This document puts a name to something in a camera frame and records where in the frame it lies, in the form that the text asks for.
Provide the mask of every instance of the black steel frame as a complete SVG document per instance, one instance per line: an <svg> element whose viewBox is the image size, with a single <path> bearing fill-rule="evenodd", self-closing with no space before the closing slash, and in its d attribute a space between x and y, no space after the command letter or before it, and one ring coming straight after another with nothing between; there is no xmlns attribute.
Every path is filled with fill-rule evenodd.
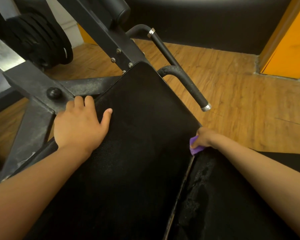
<svg viewBox="0 0 300 240"><path fill-rule="evenodd" d="M137 62L149 61L99 2L91 6L87 0L58 0L96 43L107 53L113 63L125 73ZM176 76L200 105L203 111L211 108L208 101L193 84L189 76L169 52L154 29L138 25L133 32L145 30L172 65L158 71L163 77ZM24 162L33 156L48 140L55 115L65 108L75 96L98 96L110 88L120 76L56 81L46 76L29 61L21 61L9 69L1 68L9 84L29 99L29 104L15 137L10 154L3 166L1 180L11 176Z"/></svg>

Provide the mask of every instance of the white wall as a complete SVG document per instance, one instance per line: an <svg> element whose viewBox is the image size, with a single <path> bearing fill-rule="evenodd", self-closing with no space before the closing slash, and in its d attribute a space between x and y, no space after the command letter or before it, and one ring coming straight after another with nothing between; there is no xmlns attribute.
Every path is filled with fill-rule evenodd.
<svg viewBox="0 0 300 240"><path fill-rule="evenodd" d="M57 0L46 0L56 21L60 24L68 39L71 42L72 48L84 43L77 26L76 20L61 6Z"/></svg>

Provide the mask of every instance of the black wall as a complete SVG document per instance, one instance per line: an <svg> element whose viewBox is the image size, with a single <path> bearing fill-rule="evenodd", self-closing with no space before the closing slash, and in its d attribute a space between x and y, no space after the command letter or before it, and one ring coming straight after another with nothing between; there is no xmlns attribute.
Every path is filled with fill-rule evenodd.
<svg viewBox="0 0 300 240"><path fill-rule="evenodd" d="M165 42L258 55L290 1L126 0L123 28L146 24Z"/></svg>

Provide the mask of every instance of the forearm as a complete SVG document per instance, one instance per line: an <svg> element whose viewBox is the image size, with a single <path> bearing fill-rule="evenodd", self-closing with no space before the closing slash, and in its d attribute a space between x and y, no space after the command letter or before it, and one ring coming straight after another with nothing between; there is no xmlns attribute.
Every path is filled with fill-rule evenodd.
<svg viewBox="0 0 300 240"><path fill-rule="evenodd" d="M22 239L88 157L87 152L75 147L61 148L0 183L0 240Z"/></svg>
<svg viewBox="0 0 300 240"><path fill-rule="evenodd" d="M211 144L300 236L300 173L222 135Z"/></svg>

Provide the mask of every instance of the metal ring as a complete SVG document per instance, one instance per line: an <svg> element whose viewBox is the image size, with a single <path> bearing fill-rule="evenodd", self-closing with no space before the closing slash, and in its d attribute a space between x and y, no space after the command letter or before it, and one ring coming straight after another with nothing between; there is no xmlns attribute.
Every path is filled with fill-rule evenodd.
<svg viewBox="0 0 300 240"><path fill-rule="evenodd" d="M211 104L208 104L207 106L201 108L201 110L202 110L203 112L206 112L206 111L208 111L208 110L210 110L210 109L211 109Z"/></svg>
<svg viewBox="0 0 300 240"><path fill-rule="evenodd" d="M155 33L155 29L154 28L152 28L150 31L149 31L149 33L148 33L148 38L151 38L151 36L153 35Z"/></svg>

